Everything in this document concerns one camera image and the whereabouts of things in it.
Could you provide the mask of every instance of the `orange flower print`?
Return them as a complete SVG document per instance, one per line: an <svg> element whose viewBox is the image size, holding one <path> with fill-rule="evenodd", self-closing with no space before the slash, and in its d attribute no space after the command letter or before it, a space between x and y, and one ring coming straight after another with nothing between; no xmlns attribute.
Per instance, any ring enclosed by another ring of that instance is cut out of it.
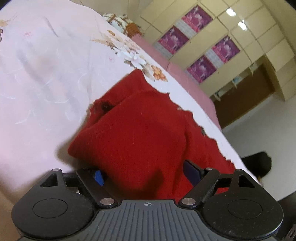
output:
<svg viewBox="0 0 296 241"><path fill-rule="evenodd" d="M115 36L115 33L113 33L111 30L108 30L108 32L109 32L110 34L112 34L113 36Z"/></svg>
<svg viewBox="0 0 296 241"><path fill-rule="evenodd" d="M162 80L162 81L165 81L165 82L168 81L160 68L158 68L157 66L154 66L154 65L151 65L151 68L153 70L153 77L156 80Z"/></svg>

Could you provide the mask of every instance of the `white bedding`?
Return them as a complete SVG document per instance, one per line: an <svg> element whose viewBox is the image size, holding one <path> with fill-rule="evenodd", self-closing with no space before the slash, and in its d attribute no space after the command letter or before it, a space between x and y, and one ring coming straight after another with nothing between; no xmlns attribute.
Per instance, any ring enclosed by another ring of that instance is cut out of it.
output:
<svg viewBox="0 0 296 241"><path fill-rule="evenodd" d="M246 169L178 82L143 50L132 52L132 41L92 9L68 0L12 0L0 11L0 28L0 191L10 200L53 168L77 167L67 147L89 105L133 70L129 64L141 68L144 62L167 78L156 80L150 72L148 83L192 111L221 153Z"/></svg>

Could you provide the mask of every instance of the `folded red garment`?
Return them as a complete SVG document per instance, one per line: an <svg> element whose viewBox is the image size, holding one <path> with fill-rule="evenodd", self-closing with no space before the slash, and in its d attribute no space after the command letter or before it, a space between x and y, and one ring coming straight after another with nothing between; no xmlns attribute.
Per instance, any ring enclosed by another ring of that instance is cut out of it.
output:
<svg viewBox="0 0 296 241"><path fill-rule="evenodd" d="M94 102L68 152L106 172L130 199L178 201L192 189L182 170L185 159L221 173L235 169L192 113L154 89L140 70Z"/></svg>

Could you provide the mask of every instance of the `gray ribbed plate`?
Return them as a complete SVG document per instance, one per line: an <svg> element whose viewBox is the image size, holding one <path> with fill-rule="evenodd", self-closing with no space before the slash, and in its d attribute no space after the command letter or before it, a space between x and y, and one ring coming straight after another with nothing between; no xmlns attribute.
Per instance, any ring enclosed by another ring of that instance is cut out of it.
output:
<svg viewBox="0 0 296 241"><path fill-rule="evenodd" d="M64 241L228 241L212 232L193 210L172 200L129 201L101 210L81 232ZM271 237L266 241L276 241Z"/></svg>

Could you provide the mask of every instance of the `purple decorative panel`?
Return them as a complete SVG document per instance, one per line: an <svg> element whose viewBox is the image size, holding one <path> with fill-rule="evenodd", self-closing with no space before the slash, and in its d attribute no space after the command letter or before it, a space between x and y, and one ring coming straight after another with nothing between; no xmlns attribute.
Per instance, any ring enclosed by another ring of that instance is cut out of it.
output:
<svg viewBox="0 0 296 241"><path fill-rule="evenodd" d="M198 81L202 83L212 73L216 71L214 65L204 55L196 60L187 71Z"/></svg>
<svg viewBox="0 0 296 241"><path fill-rule="evenodd" d="M184 17L182 17L182 20L198 33L213 19L200 6L197 5Z"/></svg>
<svg viewBox="0 0 296 241"><path fill-rule="evenodd" d="M227 63L240 52L239 48L229 36L224 37L220 42L213 46L212 50L214 50L214 52L224 63Z"/></svg>
<svg viewBox="0 0 296 241"><path fill-rule="evenodd" d="M158 42L171 54L175 54L189 39L173 26Z"/></svg>

